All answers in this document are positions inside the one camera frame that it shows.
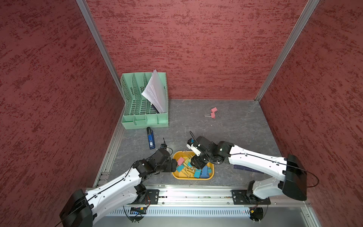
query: red textured wall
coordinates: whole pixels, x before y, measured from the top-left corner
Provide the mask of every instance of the red textured wall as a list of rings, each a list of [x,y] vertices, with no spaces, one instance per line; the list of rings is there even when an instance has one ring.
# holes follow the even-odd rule
[[[362,37],[362,1],[320,0],[260,102],[280,151],[320,178],[323,226],[362,226]]]
[[[92,186],[122,98],[76,1],[2,1],[0,31],[0,226],[54,226]]]
[[[254,99],[306,0],[88,0],[119,75],[167,72],[170,98]]]

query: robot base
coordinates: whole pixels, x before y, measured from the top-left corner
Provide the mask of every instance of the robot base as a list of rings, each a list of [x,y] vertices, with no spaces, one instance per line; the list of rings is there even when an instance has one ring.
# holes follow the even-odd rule
[[[258,199],[258,201],[256,200],[251,200],[248,196],[247,196],[247,190],[231,190],[232,192],[232,198],[233,198],[233,204],[234,205],[270,205],[271,201],[269,198],[267,199]]]
[[[146,190],[146,193],[144,195],[144,199],[139,202],[139,201],[134,201],[133,203],[131,204],[157,204],[158,203],[158,200],[159,200],[159,192],[160,190],[158,189],[147,189]]]

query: ventilated metal panel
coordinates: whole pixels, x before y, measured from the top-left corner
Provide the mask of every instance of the ventilated metal panel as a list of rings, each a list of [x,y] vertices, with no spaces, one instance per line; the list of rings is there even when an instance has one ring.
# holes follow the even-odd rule
[[[127,215],[130,208],[125,207]],[[187,216],[187,217],[250,217],[248,207],[149,207],[146,216]],[[125,216],[123,208],[114,210],[107,216]]]

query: yellow tray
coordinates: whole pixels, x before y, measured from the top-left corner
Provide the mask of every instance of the yellow tray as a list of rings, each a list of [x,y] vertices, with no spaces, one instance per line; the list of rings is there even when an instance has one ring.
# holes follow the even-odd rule
[[[180,157],[187,159],[187,158],[191,158],[194,155],[195,155],[195,153],[192,151],[178,151],[174,154],[173,158],[176,160],[178,160]],[[187,173],[189,173],[191,175],[191,177],[188,178],[186,176],[186,174],[183,173],[183,172],[185,172],[186,168],[184,168],[184,170],[181,172],[175,171],[173,173],[173,176],[179,180],[202,180],[202,181],[210,180],[214,176],[214,165],[212,163],[208,162],[207,166],[212,169],[212,172],[209,173],[209,178],[196,178],[196,177],[194,177],[194,172],[189,171],[189,170],[187,171]]]

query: aluminum frame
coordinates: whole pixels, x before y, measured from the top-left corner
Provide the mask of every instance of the aluminum frame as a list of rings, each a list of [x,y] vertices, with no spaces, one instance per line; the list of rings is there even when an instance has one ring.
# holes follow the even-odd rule
[[[158,189],[158,204],[156,207],[253,207],[255,205],[234,205],[231,190],[246,190],[241,187],[224,186],[182,186],[182,185],[145,185],[147,189]],[[311,207],[309,201],[298,201],[287,196],[270,197],[271,207]],[[128,204],[126,206],[143,206],[143,204]]]
[[[280,69],[282,63],[284,62],[285,58],[287,57],[288,53],[290,52],[291,48],[295,44],[297,38],[299,37],[300,33],[302,32],[303,28],[305,27],[307,21],[309,20],[310,16],[312,15],[314,9],[318,5],[319,0],[309,0],[305,8],[303,9],[299,19],[297,20],[293,30],[290,33],[289,38],[287,39],[284,47],[282,48],[280,55],[277,57],[275,64],[272,66],[272,69],[262,87],[260,88],[255,101],[261,101],[262,97],[266,93],[268,87],[270,86],[272,80],[276,76],[278,70]]]
[[[111,171],[112,165],[113,165],[114,160],[115,160],[116,153],[117,153],[117,151],[118,151],[118,149],[120,147],[120,144],[121,144],[121,141],[122,141],[122,136],[123,136],[123,133],[125,131],[125,128],[123,127],[122,122],[121,122],[123,113],[125,111],[125,108],[126,108],[126,106],[124,106],[123,109],[122,109],[120,118],[119,118],[119,120],[117,122],[115,131],[114,131],[114,133],[113,133],[113,135],[111,137],[111,141],[110,141],[109,146],[107,148],[106,154],[105,154],[105,156],[103,158],[103,161],[101,163],[101,166],[100,166],[100,168],[98,170],[96,179],[95,179],[95,181],[93,183],[94,188],[99,185],[100,180],[101,181],[107,181],[107,179],[108,179],[108,178],[106,178],[106,179],[100,179],[100,178],[101,178],[102,173]]]
[[[302,207],[301,210],[309,227],[321,227],[318,217],[312,207]]]
[[[112,59],[107,51],[107,48],[105,46],[105,43],[103,42],[102,40],[102,37],[101,37],[101,34],[99,33],[98,29],[97,29],[97,26],[96,26],[96,23],[94,22],[93,20],[93,17],[92,17],[92,14],[91,14],[91,11],[87,5],[87,2],[86,0],[76,0],[77,4],[78,4],[78,7],[79,9],[81,10],[82,12],[82,15],[83,17],[85,18],[86,20],[86,23],[88,25],[88,28],[90,29],[91,33],[92,33],[92,36],[94,38],[94,40],[96,41],[96,44],[102,54],[102,57],[104,58],[105,62],[106,62],[106,65],[112,75],[112,78],[114,79],[115,81],[115,84],[117,86],[117,89],[118,91],[120,92],[120,94],[122,95],[122,98],[123,100],[125,100],[125,97],[123,95],[123,92],[122,92],[122,87],[121,87],[121,82],[120,82],[120,79],[118,77],[118,73],[116,71],[116,68],[114,66],[114,64],[112,63]]]

